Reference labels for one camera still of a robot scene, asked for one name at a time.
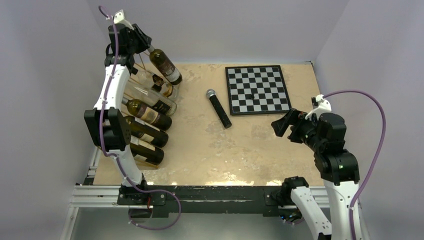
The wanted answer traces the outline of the square clear liquor bottle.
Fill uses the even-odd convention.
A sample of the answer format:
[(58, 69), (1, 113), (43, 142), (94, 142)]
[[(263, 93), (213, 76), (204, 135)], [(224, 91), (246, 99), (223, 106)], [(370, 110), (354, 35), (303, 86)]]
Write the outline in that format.
[(160, 93), (169, 100), (175, 101), (177, 99), (178, 89), (156, 73), (141, 69), (135, 76), (141, 85)]

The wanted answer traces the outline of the green wine bottle white label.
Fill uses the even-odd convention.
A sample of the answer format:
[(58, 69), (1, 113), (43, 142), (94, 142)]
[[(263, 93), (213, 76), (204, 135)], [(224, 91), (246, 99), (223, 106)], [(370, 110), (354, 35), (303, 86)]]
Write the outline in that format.
[(164, 159), (164, 151), (148, 142), (145, 142), (135, 136), (130, 138), (130, 150), (132, 155), (147, 163), (159, 165)]

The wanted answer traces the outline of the olive green wine bottle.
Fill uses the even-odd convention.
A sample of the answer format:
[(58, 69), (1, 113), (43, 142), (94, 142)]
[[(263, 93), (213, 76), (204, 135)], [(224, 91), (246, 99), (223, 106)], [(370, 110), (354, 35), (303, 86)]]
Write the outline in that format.
[(160, 130), (166, 131), (172, 125), (172, 119), (169, 116), (159, 113), (139, 99), (123, 97), (121, 103), (126, 106), (128, 112), (136, 119), (143, 120)]

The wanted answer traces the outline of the green bottle tan label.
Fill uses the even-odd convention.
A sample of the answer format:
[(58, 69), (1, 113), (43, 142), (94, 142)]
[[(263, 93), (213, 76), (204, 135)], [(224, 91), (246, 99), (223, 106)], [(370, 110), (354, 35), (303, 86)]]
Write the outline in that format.
[(153, 46), (150, 46), (147, 50), (151, 63), (166, 80), (174, 86), (179, 85), (183, 80), (183, 76), (165, 52)]

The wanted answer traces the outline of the clear wine bottle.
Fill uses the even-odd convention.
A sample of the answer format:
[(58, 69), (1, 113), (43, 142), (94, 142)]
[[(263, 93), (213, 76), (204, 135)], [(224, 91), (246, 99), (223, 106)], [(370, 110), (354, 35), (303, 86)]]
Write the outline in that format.
[(137, 99), (152, 108), (153, 110), (172, 116), (177, 110), (177, 104), (163, 96), (162, 94), (138, 83), (128, 81), (124, 93), (130, 99)]

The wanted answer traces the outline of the dark green wine bottle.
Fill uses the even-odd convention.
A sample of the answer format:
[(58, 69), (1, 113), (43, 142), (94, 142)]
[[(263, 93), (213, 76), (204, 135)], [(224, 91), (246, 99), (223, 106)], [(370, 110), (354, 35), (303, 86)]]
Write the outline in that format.
[(124, 120), (130, 126), (132, 136), (159, 148), (168, 143), (169, 136), (165, 131), (134, 116), (127, 115)]

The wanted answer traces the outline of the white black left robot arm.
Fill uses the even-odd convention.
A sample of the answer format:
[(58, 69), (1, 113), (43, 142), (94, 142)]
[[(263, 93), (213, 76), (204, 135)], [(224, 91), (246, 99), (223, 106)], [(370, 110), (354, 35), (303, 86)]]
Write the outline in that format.
[(152, 39), (137, 24), (114, 23), (108, 30), (110, 44), (106, 47), (103, 87), (94, 107), (86, 110), (83, 118), (94, 145), (119, 170), (123, 193), (142, 205), (149, 199), (149, 190), (130, 149), (131, 129), (121, 104), (127, 82), (137, 72), (134, 55), (147, 50)]

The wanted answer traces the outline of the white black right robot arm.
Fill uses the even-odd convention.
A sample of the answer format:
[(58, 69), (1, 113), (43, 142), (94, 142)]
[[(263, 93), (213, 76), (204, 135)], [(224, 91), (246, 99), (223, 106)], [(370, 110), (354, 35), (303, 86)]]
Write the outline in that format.
[(334, 113), (307, 118), (306, 112), (290, 109), (271, 126), (278, 137), (287, 129), (291, 142), (305, 144), (313, 151), (314, 164), (327, 192), (330, 217), (320, 209), (304, 177), (288, 177), (281, 189), (271, 194), (281, 207), (295, 205), (315, 240), (362, 240), (362, 230), (354, 196), (359, 190), (359, 166), (356, 157), (345, 148), (345, 120)]

